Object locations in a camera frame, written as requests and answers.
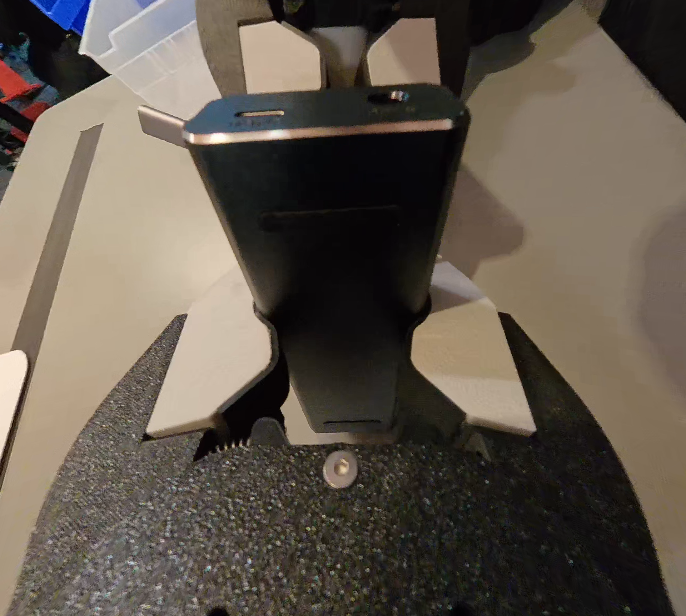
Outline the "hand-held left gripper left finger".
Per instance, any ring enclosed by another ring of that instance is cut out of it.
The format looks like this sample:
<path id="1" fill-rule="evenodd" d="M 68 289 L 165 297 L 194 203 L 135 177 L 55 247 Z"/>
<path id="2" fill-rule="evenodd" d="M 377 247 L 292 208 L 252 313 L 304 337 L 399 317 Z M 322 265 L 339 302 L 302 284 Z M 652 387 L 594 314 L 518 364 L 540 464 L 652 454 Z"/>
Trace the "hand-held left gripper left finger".
<path id="1" fill-rule="evenodd" d="M 253 394 L 259 416 L 283 416 L 289 393 L 270 325 L 254 311 L 242 273 L 227 273 L 194 301 L 152 408 L 151 439 L 223 429 L 228 408 Z"/>

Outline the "grey usb plug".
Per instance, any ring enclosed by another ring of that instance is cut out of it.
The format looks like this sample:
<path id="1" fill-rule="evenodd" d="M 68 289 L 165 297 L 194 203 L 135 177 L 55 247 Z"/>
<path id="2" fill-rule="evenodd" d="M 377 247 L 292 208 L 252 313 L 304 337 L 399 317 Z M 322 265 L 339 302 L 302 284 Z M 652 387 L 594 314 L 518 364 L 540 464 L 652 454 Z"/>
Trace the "grey usb plug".
<path id="1" fill-rule="evenodd" d="M 137 114 L 144 134 L 180 148 L 185 147 L 184 119 L 147 105 L 140 105 Z"/>

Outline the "red and black object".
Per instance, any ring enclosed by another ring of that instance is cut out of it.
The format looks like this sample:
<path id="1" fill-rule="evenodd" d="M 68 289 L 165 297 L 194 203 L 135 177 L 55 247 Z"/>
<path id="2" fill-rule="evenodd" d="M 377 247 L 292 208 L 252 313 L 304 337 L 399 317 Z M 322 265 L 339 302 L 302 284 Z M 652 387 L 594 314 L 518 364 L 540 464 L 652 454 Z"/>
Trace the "red and black object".
<path id="1" fill-rule="evenodd" d="M 30 97 L 37 94 L 43 88 L 43 84 L 29 83 L 15 72 L 4 60 L 1 60 L 1 103 L 9 102 L 20 97 Z"/>

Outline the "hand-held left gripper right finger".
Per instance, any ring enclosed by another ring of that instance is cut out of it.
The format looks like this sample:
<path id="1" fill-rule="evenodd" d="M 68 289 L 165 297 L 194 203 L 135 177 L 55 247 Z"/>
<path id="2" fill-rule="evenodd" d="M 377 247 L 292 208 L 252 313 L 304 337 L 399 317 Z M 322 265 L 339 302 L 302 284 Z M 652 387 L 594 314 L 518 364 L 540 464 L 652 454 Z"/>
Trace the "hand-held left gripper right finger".
<path id="1" fill-rule="evenodd" d="M 494 303 L 447 261 L 399 386 L 402 438 L 530 437 L 536 424 Z"/>

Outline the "white document stand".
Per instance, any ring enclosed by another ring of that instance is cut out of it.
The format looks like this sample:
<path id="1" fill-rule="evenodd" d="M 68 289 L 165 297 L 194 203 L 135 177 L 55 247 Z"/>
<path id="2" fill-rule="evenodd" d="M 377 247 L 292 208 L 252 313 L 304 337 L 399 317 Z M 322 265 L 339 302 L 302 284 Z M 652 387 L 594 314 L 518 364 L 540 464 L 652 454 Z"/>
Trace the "white document stand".
<path id="1" fill-rule="evenodd" d="M 28 373 L 28 357 L 20 349 L 1 354 L 1 460 Z"/>

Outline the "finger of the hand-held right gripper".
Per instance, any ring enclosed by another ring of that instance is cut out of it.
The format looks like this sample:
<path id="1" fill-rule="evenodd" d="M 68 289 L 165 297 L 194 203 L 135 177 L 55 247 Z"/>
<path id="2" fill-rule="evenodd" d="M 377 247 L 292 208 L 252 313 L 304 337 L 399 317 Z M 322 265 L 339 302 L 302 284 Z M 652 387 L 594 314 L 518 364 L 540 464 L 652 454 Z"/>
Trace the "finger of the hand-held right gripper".
<path id="1" fill-rule="evenodd" d="M 248 93 L 315 91 L 327 85 L 317 43 L 289 24 L 240 26 L 239 43 Z"/>
<path id="2" fill-rule="evenodd" d="M 364 79 L 371 86 L 439 85 L 436 21 L 401 18 L 368 46 Z"/>

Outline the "grey desk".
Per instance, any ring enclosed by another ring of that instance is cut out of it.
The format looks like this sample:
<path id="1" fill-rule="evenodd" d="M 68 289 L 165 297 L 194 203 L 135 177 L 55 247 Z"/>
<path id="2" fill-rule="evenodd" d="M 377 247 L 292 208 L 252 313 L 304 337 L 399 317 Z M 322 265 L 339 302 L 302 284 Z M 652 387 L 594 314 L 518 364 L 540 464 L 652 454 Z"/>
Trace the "grey desk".
<path id="1" fill-rule="evenodd" d="M 685 124 L 571 2 L 505 64 L 475 54 L 442 253 L 603 426 L 658 527 L 685 519 Z M 95 407 L 232 265 L 181 149 L 108 78 L 50 109 L 1 204 L 1 352 L 33 375 L 1 491 L 31 526 Z"/>

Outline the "clear plastic bin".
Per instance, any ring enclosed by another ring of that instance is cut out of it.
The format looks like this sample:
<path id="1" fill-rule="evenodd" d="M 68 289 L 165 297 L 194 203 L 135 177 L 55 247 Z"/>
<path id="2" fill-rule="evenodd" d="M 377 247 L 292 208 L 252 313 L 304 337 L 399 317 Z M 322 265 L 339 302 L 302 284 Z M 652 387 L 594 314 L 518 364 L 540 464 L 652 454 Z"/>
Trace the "clear plastic bin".
<path id="1" fill-rule="evenodd" d="M 195 0 L 91 0 L 79 52 L 148 106 L 184 120 L 220 96 Z"/>

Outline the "black usb hub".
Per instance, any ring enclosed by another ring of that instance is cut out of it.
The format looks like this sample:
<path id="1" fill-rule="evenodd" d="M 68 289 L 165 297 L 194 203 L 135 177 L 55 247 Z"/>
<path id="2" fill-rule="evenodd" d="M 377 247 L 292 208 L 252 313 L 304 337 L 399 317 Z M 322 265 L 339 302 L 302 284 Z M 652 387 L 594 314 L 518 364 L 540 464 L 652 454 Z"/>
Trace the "black usb hub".
<path id="1" fill-rule="evenodd" d="M 223 97 L 185 123 L 314 432 L 393 428 L 469 124 L 433 84 Z"/>

